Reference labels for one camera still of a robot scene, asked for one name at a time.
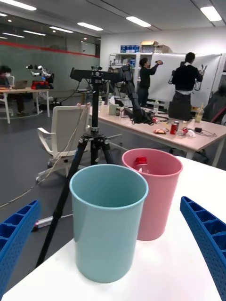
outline desk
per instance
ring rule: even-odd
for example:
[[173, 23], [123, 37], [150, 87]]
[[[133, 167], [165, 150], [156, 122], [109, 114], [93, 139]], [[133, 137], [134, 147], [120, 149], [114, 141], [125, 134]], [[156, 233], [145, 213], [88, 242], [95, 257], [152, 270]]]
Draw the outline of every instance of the desk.
[[122, 279], [110, 284], [87, 280], [75, 265], [71, 240], [9, 290], [2, 301], [221, 301], [179, 207], [180, 198], [187, 196], [226, 222], [226, 172], [178, 158], [184, 169], [166, 230], [154, 241], [137, 241], [132, 267]]
[[107, 106], [103, 106], [99, 112], [99, 120], [103, 123], [109, 124], [113, 127], [118, 128], [119, 130], [126, 130], [128, 132], [131, 132], [132, 134], [137, 134], [139, 136], [142, 136], [146, 139], [150, 139], [153, 141], [156, 141], [158, 143], [165, 144], [169, 147], [174, 147], [176, 149], [185, 151], [187, 153], [187, 158], [192, 159], [193, 155], [197, 151], [201, 151], [202, 149], [205, 149], [207, 146], [215, 143], [220, 142], [214, 161], [213, 166], [217, 166], [221, 151], [224, 146], [225, 137], [226, 137], [226, 127], [210, 123], [206, 121], [201, 121], [200, 123], [195, 123], [194, 119], [184, 124], [183, 122], [180, 122], [179, 128], [183, 127], [201, 127], [204, 130], [207, 130], [211, 133], [215, 133], [217, 137], [209, 138], [206, 136], [200, 136], [196, 134], [195, 138], [188, 137], [188, 136], [176, 136], [171, 135], [170, 133], [167, 133], [166, 135], [157, 135], [154, 134], [153, 131], [158, 128], [164, 128], [168, 127], [170, 129], [170, 125], [167, 125], [166, 123], [160, 123], [155, 124], [153, 126], [147, 125], [147, 124], [132, 124], [131, 120], [129, 118], [120, 118], [118, 116], [109, 116], [107, 113]]
[[8, 102], [7, 102], [7, 96], [8, 94], [19, 94], [19, 93], [36, 93], [36, 106], [37, 106], [37, 113], [39, 114], [39, 97], [38, 93], [39, 92], [44, 92], [46, 93], [46, 99], [47, 99], [47, 114], [48, 117], [50, 117], [49, 113], [49, 89], [46, 90], [33, 90], [31, 88], [25, 88], [25, 89], [9, 89], [9, 90], [0, 90], [0, 93], [3, 94], [3, 99], [0, 99], [1, 102], [5, 103], [6, 107], [6, 116], [7, 116], [7, 122], [10, 123], [10, 118], [9, 118], [9, 111], [8, 111]]

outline cable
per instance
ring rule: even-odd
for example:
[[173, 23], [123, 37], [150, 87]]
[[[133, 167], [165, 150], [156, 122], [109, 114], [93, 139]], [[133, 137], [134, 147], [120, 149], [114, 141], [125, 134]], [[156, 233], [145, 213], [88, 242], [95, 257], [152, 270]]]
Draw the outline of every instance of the cable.
[[[75, 127], [75, 130], [73, 131], [73, 133], [72, 133], [72, 135], [71, 135], [71, 137], [70, 137], [70, 139], [69, 139], [67, 145], [65, 146], [65, 148], [64, 148], [61, 152], [58, 153], [58, 155], [56, 156], [55, 159], [57, 159], [57, 157], [59, 157], [60, 154], [61, 154], [62, 152], [64, 152], [64, 151], [67, 149], [67, 147], [68, 147], [68, 145], [70, 144], [72, 138], [73, 138], [73, 137], [75, 136], [75, 134], [76, 134], [76, 131], [77, 131], [79, 122], [80, 122], [80, 120], [81, 120], [83, 114], [84, 114], [84, 110], [83, 110], [82, 113], [81, 113], [81, 108], [80, 108], [79, 121], [78, 121], [78, 123], [77, 123], [77, 125], [76, 125], [76, 127]], [[27, 193], [29, 193], [34, 187], [36, 187], [37, 185], [43, 183], [43, 182], [50, 176], [50, 174], [53, 172], [54, 167], [56, 166], [56, 164], [59, 162], [60, 159], [61, 159], [61, 157], [59, 157], [59, 158], [56, 160], [56, 162], [54, 163], [53, 167], [49, 169], [49, 172], [47, 173], [47, 175], [46, 175], [46, 177], [45, 177], [44, 179], [42, 179], [40, 182], [38, 182], [38, 183], [36, 183], [35, 185], [33, 185], [31, 188], [29, 188], [28, 190], [26, 190], [26, 191], [25, 191], [24, 193], [22, 193], [20, 196], [14, 198], [13, 200], [11, 200], [11, 201], [9, 201], [9, 202], [7, 202], [7, 203], [5, 203], [5, 204], [0, 205], [0, 209], [3, 208], [3, 207], [6, 207], [6, 206], [8, 206], [8, 205], [10, 205], [11, 203], [14, 203], [14, 202], [17, 201], [19, 198], [21, 198], [21, 197], [23, 197], [24, 195], [26, 195]]]
[[77, 88], [74, 90], [74, 92], [70, 96], [68, 96], [66, 99], [63, 99], [62, 101], [60, 101], [60, 103], [65, 102], [66, 100], [68, 100], [69, 98], [71, 98], [77, 92], [77, 90], [79, 88], [79, 85], [80, 85], [80, 82], [77, 85]]
[[215, 137], [217, 137], [217, 134], [208, 132], [206, 130], [202, 130], [200, 133], [194, 131], [194, 133], [196, 133], [196, 134], [198, 134], [200, 136], [205, 136], [205, 137], [209, 137], [209, 138], [215, 138]]

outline red soda can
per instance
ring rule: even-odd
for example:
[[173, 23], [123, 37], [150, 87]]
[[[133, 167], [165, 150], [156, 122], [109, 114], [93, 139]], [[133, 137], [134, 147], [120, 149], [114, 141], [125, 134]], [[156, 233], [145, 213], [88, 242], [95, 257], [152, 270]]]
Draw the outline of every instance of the red soda can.
[[171, 125], [170, 134], [176, 135], [177, 129], [178, 129], [178, 124], [176, 122], [173, 122]]

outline ceiling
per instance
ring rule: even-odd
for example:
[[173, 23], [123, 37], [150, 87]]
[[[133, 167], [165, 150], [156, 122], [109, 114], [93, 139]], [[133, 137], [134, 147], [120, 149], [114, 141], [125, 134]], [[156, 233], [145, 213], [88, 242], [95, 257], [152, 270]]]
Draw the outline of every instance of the ceiling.
[[[1, 3], [6, 12], [41, 23], [63, 27], [83, 34], [178, 30], [185, 28], [226, 26], [226, 0], [20, 0], [37, 8], [26, 11]], [[222, 21], [210, 22], [200, 11], [215, 6]], [[136, 16], [152, 26], [144, 28], [125, 19]], [[103, 28], [101, 32], [78, 26], [86, 22]]]
[[36, 21], [24, 19], [21, 17], [13, 16], [8, 14], [7, 17], [1, 17], [0, 16], [0, 36], [2, 36], [2, 32], [8, 32], [12, 34], [17, 34], [21, 36], [25, 36], [26, 38], [29, 38], [32, 36], [32, 38], [36, 39], [42, 39], [43, 36], [38, 35], [31, 35], [30, 33], [25, 33], [23, 30], [28, 30], [32, 32], [38, 32], [43, 33], [47, 35], [48, 37], [62, 37], [67, 39], [76, 39], [84, 41], [84, 38], [87, 39], [87, 42], [93, 43], [93, 44], [100, 44], [100, 40], [98, 40], [96, 37], [83, 34], [80, 32], [74, 32], [74, 33], [66, 33], [61, 31], [53, 32], [53, 30], [49, 27], [49, 25], [42, 24]]

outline laptop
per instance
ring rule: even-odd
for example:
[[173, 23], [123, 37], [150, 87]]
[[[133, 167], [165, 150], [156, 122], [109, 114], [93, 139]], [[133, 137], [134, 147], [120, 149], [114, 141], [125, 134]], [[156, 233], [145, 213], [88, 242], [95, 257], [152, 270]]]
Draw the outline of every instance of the laptop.
[[27, 87], [27, 80], [17, 80], [14, 89], [25, 89]]

